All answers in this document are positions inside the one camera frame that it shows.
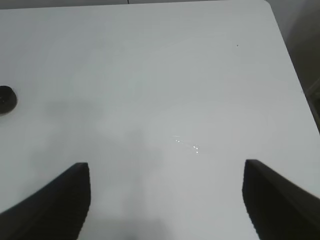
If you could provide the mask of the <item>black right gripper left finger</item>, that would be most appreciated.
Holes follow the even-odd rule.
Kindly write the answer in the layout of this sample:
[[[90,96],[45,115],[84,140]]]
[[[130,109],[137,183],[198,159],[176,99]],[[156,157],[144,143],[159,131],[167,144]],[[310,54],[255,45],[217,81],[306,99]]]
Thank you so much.
[[[43,188],[0,214],[2,240],[76,240],[91,204],[86,162],[69,167]]]

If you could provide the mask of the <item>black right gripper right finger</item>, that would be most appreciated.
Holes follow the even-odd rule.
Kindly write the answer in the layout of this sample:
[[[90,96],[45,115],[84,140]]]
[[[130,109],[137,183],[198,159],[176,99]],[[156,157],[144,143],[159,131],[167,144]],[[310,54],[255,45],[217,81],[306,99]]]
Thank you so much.
[[[244,165],[242,198],[261,240],[318,240],[320,200],[259,160]]]

